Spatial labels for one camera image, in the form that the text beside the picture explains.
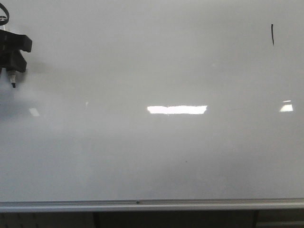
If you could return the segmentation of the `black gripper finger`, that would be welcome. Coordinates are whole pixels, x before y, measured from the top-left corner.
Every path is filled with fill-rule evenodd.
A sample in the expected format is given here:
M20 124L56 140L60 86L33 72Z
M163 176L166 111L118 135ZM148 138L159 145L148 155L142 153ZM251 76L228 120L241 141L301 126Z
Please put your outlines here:
M24 73L26 71L27 62L19 50L3 52L0 54L0 67L8 71L18 71Z
M32 40L27 35L0 30L0 51L22 50L31 52Z

